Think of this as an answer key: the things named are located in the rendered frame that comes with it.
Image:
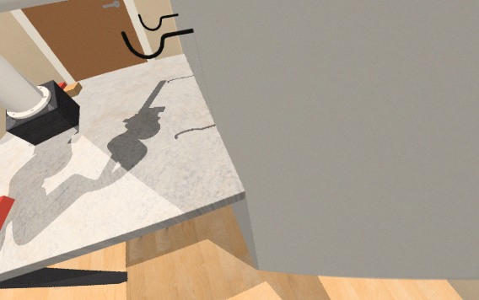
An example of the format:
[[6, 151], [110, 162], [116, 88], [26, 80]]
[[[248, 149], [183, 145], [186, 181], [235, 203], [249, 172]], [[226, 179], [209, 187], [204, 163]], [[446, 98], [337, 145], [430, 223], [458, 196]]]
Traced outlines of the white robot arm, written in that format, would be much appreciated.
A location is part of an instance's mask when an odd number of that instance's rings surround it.
[[51, 92], [35, 86], [27, 77], [0, 56], [0, 106], [14, 119], [24, 119], [41, 111]]

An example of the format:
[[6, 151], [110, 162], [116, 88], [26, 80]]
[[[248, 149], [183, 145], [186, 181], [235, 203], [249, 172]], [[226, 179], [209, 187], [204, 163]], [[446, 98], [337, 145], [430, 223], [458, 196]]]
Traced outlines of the black hook tip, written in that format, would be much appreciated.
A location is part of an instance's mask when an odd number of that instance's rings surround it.
[[127, 36], [126, 36], [126, 33], [124, 31], [121, 32], [121, 35], [123, 37], [123, 40], [125, 41], [126, 45], [130, 44]]

